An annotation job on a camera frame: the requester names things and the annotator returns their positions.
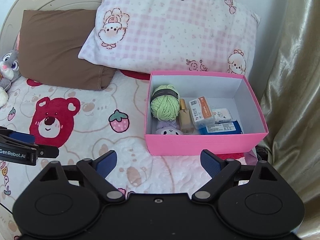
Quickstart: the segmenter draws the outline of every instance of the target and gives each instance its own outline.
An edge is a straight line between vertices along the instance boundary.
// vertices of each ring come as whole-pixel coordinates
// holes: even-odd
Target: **pillowcase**
[[[21,75],[51,86],[101,90],[116,69],[79,59],[94,27],[95,10],[23,12],[19,44]]]
[[[102,0],[78,57],[94,64],[248,76],[260,18],[235,0]]]

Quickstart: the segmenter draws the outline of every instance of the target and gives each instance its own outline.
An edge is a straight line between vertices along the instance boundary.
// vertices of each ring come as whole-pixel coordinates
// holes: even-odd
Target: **white wall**
[[[254,10],[260,17],[256,54],[249,77],[250,84],[258,98],[266,86],[271,67],[274,63],[287,0],[238,0]],[[0,0],[0,26],[15,0]]]

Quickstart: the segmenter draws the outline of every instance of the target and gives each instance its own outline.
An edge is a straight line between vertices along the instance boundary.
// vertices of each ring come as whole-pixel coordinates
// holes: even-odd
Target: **bedsheet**
[[[0,109],[0,125],[33,134],[36,143],[56,145],[62,165],[115,150],[117,165],[106,179],[125,195],[187,192],[191,196],[210,176],[199,156],[149,154],[143,135],[147,89],[148,81],[120,71],[102,91],[47,86],[21,77]],[[253,154],[234,157],[242,164],[256,161]],[[0,202],[11,210],[50,161],[39,158],[36,166],[0,161]],[[0,211],[0,232],[5,240],[12,240],[19,235],[18,228],[9,212],[1,207]]]

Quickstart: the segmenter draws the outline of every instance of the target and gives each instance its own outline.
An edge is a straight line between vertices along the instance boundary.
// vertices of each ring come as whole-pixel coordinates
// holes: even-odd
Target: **cable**
[[[12,215],[12,212],[11,212],[9,209],[7,209],[6,206],[4,206],[4,205],[1,204],[1,203],[0,203],[0,206],[2,206],[4,209],[6,209],[6,210]]]

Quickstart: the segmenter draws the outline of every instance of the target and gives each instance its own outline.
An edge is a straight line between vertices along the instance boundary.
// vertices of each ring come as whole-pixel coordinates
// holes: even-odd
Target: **gray bunny plush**
[[[20,77],[17,44],[15,49],[10,50],[0,58],[0,107],[8,101],[7,90],[11,83]]]

